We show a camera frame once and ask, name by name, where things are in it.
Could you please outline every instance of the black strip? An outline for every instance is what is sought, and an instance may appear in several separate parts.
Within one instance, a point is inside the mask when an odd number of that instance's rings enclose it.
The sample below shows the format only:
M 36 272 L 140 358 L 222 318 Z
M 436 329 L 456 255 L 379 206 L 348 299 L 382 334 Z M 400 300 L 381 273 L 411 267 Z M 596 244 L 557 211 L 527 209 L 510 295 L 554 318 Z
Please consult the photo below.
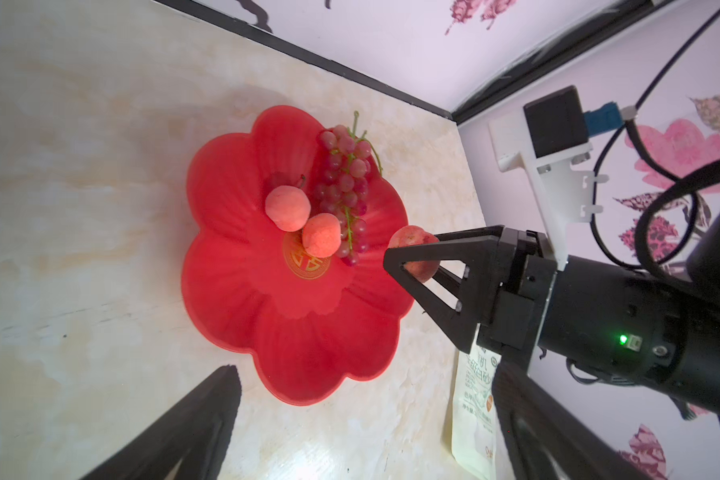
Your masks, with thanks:
M 453 112 L 453 120 L 462 124 L 673 1 L 653 5 L 651 0 L 623 0 L 607 8 L 559 38 L 549 51 L 532 55 L 473 95 Z
M 306 62 L 316 67 L 320 67 L 323 70 L 342 76 L 347 80 L 351 80 L 355 83 L 365 85 L 368 88 L 372 88 L 375 91 L 380 91 L 383 94 L 389 95 L 390 97 L 402 100 L 405 103 L 411 104 L 415 107 L 422 108 L 426 111 L 431 111 L 433 114 L 440 115 L 441 117 L 451 120 L 451 112 L 443 110 L 440 107 L 435 107 L 423 100 L 409 95 L 405 92 L 399 91 L 396 88 L 392 88 L 389 85 L 375 80 L 367 75 L 360 72 L 356 72 L 351 68 L 348 68 L 340 63 L 328 60 L 327 58 L 321 57 L 318 54 L 314 54 L 304 48 L 297 47 L 293 43 L 286 42 L 281 38 L 278 38 L 272 34 L 259 30 L 258 28 L 238 20 L 237 18 L 229 17 L 223 13 L 217 12 L 216 10 L 209 8 L 205 5 L 193 2 L 192 0 L 155 0 L 158 3 L 162 3 L 165 6 L 171 7 L 179 12 L 191 15 L 199 18 L 204 22 L 214 24 L 217 27 L 221 27 L 232 33 L 237 33 L 240 36 L 253 40 L 256 43 L 260 43 L 270 48 L 282 52 L 291 57 L 297 58 L 302 62 Z

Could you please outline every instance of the beige marble surface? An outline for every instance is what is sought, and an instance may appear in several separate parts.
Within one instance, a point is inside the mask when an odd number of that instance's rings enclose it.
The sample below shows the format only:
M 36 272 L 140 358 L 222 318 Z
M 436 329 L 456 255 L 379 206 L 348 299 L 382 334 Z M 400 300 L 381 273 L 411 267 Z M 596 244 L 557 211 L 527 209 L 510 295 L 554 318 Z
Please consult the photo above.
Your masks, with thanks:
M 418 306 L 382 376 L 307 408 L 189 321 L 187 165 L 275 104 L 360 110 L 413 224 L 483 224 L 451 121 L 146 0 L 0 0 L 0 480 L 78 478 L 228 363 L 220 478 L 470 478 L 455 350 Z

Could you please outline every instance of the red bowl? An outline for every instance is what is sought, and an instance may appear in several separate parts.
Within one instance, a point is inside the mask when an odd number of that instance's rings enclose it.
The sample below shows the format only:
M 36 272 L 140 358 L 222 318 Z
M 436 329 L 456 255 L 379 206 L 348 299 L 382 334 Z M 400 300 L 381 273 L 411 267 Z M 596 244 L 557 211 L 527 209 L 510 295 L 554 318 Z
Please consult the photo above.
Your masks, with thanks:
M 265 215 L 273 188 L 297 185 L 302 175 L 305 192 L 319 183 L 323 130 L 307 112 L 270 108 L 250 134 L 203 146 L 186 181 L 200 226 L 182 272 L 187 312 L 208 340 L 250 353 L 266 388 L 293 405 L 320 402 L 346 377 L 381 375 L 413 304 L 382 266 L 390 237 L 408 218 L 375 165 L 363 217 L 370 248 L 355 266 L 311 257 L 298 232 L 281 231 Z

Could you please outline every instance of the gold emblem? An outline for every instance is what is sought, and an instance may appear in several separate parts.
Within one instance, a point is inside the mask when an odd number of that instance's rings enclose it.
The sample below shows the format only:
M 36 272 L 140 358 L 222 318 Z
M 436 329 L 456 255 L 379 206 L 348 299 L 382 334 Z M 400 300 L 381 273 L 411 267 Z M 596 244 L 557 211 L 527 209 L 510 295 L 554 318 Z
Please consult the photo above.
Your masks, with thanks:
M 305 280 L 323 276 L 331 265 L 331 257 L 317 258 L 304 250 L 301 231 L 286 233 L 282 239 L 282 253 L 291 272 Z

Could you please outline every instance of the peach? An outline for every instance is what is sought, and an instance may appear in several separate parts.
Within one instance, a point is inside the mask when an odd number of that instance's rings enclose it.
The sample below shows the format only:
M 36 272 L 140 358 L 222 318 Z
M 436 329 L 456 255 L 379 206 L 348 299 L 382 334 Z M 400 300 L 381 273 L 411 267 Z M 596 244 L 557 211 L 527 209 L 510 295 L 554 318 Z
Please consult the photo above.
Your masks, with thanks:
M 296 187 L 281 185 L 266 196 L 264 211 L 280 230 L 300 230 L 309 218 L 312 209 L 306 194 Z
M 342 242 L 342 226 L 333 214 L 319 214 L 307 221 L 302 232 L 304 250 L 317 258 L 336 253 Z
M 394 235 L 389 240 L 388 248 L 434 244 L 436 242 L 439 242 L 438 238 L 435 235 L 424 231 L 424 229 L 420 226 L 407 225 L 394 232 Z M 434 273 L 438 271 L 439 266 L 439 260 L 422 260 L 419 262 L 406 263 L 405 269 L 412 274 L 416 280 L 424 283 L 434 276 Z

